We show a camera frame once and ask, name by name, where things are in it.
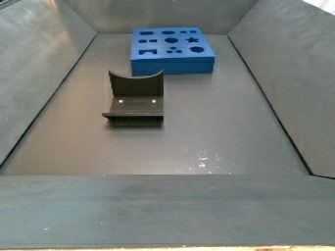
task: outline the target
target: shape cutout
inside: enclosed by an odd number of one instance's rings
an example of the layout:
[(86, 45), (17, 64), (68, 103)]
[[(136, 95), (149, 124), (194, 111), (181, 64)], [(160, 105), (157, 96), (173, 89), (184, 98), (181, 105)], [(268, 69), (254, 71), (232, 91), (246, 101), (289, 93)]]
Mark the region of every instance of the shape cutout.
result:
[(152, 53), (152, 54), (157, 54), (157, 50), (156, 49), (150, 49), (150, 50), (138, 50), (138, 54), (142, 55), (145, 53)]
[(152, 31), (141, 31), (140, 34), (141, 35), (153, 35), (153, 32)]
[(196, 52), (196, 53), (201, 53), (204, 51), (204, 48), (202, 47), (198, 47), (198, 46), (193, 46), (189, 48), (189, 50), (192, 52)]
[(174, 34), (174, 32), (172, 30), (165, 30), (165, 31), (162, 31), (162, 34), (170, 35), (170, 34)]
[(168, 38), (165, 39), (165, 42), (166, 42), (166, 43), (176, 43), (176, 42), (177, 42), (177, 39), (176, 39), (174, 37), (168, 37)]
[(185, 40), (188, 41), (188, 43), (198, 43), (198, 38), (192, 37), (192, 36), (186, 38)]

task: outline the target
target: gray metal wall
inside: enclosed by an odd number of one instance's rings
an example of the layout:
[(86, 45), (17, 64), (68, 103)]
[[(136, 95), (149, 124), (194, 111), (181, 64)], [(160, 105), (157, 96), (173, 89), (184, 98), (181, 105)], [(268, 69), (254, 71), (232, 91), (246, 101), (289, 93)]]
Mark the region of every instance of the gray metal wall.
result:
[(316, 175), (335, 176), (335, 17), (261, 0), (229, 37)]
[(200, 26), (226, 34), (258, 0), (64, 0), (98, 33), (134, 27)]
[(25, 0), (0, 15), (0, 163), (96, 32), (61, 0)]

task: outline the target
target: black plastic object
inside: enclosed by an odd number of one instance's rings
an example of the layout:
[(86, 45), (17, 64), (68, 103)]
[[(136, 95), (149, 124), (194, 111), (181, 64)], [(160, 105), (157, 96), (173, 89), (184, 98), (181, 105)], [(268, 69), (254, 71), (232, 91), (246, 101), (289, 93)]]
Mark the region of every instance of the black plastic object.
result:
[(109, 112), (101, 115), (116, 126), (156, 126), (164, 119), (164, 71), (125, 77), (108, 72), (112, 89)]

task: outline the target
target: blue shape sorter block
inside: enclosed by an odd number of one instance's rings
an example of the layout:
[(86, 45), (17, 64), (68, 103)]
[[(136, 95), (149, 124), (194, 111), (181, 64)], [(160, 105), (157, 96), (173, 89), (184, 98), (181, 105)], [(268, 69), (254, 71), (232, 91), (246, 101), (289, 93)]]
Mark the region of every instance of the blue shape sorter block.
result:
[(130, 42), (132, 75), (206, 74), (214, 53), (197, 27), (134, 28)]

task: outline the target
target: dark gray floor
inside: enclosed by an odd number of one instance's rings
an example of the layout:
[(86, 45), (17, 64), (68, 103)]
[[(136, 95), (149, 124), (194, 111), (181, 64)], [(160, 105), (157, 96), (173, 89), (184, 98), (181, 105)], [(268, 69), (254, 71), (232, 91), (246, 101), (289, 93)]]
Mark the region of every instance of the dark gray floor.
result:
[(2, 176), (1, 248), (335, 245), (312, 176)]
[(224, 35), (210, 75), (166, 75), (162, 128), (110, 128), (106, 71), (129, 75), (129, 35), (98, 35), (2, 175), (305, 176), (290, 142)]

